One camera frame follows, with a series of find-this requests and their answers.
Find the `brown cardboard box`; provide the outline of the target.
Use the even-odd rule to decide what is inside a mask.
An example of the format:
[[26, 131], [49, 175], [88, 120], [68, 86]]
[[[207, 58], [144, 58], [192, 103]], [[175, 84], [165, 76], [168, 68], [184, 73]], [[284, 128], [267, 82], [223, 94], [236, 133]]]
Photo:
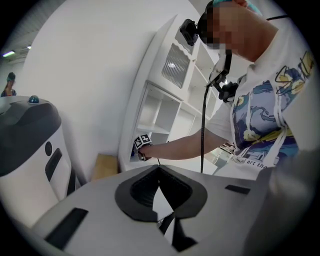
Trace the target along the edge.
[[96, 158], [91, 181], [118, 174], [118, 159], [112, 155], [99, 153]]

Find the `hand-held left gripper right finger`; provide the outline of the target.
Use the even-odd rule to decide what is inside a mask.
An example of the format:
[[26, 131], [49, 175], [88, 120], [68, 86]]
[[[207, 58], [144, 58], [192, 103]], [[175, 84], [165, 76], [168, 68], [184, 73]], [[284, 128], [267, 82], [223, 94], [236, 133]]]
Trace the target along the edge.
[[236, 226], [254, 180], [203, 174], [175, 166], [160, 165], [159, 188], [173, 209], [171, 244], [159, 256], [213, 255], [223, 235]]

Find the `person's white printed t-shirt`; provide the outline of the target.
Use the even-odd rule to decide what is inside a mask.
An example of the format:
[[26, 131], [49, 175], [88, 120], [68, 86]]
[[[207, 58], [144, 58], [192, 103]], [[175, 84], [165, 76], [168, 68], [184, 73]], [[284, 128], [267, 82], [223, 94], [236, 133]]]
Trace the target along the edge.
[[320, 146], [320, 70], [298, 29], [280, 29], [247, 68], [233, 102], [223, 103], [205, 125], [235, 144], [216, 176], [255, 180], [302, 150]]

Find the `black chest clip mount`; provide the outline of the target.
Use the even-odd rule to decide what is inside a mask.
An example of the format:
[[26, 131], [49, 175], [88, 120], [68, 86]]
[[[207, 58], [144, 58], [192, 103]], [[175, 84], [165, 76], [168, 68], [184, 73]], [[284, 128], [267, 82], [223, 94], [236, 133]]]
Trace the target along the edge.
[[235, 82], [229, 82], [222, 87], [220, 87], [219, 84], [215, 84], [214, 87], [218, 91], [218, 98], [223, 102], [228, 103], [234, 100], [239, 85]]

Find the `white shelf unit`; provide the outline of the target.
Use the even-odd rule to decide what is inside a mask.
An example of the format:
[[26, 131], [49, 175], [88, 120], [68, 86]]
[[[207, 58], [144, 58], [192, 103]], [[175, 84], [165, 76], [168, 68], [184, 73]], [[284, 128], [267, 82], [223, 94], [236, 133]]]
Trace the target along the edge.
[[[186, 43], [179, 30], [185, 19], [181, 14], [169, 19], [155, 33], [140, 63], [122, 127], [120, 169], [131, 159], [139, 135], [148, 135], [155, 145], [192, 135], [201, 128], [202, 118], [209, 120], [220, 105], [218, 92], [206, 90], [218, 54], [201, 41], [194, 46]], [[182, 88], [161, 75], [172, 44], [190, 60]]]

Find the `white and black service robot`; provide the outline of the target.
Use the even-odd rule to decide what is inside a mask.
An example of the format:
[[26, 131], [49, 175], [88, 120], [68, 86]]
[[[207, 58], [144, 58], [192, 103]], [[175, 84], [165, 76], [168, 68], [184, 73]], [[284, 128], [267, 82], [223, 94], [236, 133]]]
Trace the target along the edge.
[[32, 227], [80, 187], [57, 108], [37, 96], [0, 97], [0, 203]]

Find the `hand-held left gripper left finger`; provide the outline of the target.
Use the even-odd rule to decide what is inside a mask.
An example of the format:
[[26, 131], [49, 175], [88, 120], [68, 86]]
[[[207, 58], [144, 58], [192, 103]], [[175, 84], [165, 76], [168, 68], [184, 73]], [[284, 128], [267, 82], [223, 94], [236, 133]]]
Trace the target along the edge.
[[119, 184], [139, 175], [147, 166], [88, 182], [47, 211], [32, 227], [45, 239], [74, 208], [87, 214], [64, 252], [73, 256], [174, 256], [154, 222], [135, 221], [116, 204]]

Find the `ribbed glass cabinet door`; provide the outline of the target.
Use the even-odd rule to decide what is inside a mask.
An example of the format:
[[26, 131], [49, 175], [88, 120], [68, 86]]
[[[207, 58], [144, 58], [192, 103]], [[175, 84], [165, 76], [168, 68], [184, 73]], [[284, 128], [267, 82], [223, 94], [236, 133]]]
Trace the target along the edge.
[[165, 59], [161, 75], [181, 89], [185, 82], [189, 64], [190, 59], [177, 45], [172, 44]]

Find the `person's right forearm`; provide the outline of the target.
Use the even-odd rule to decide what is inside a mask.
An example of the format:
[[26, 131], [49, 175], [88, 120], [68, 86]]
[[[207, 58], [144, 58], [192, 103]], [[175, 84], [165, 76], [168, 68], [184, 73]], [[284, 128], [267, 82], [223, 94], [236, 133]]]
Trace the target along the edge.
[[204, 130], [203, 151], [201, 151], [201, 135], [199, 130], [195, 134], [182, 137], [163, 144], [145, 145], [139, 152], [146, 158], [165, 160], [186, 160], [207, 154], [227, 142], [209, 130]]

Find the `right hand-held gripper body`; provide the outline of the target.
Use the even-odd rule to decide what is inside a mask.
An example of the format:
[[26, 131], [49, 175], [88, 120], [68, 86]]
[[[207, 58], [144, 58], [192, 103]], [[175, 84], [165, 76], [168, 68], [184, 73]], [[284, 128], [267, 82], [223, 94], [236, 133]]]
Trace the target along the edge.
[[134, 140], [134, 147], [137, 151], [138, 158], [140, 160], [149, 160], [150, 157], [146, 157], [145, 154], [141, 153], [141, 148], [145, 146], [151, 146], [152, 141], [150, 137], [147, 134], [139, 135], [135, 140]]

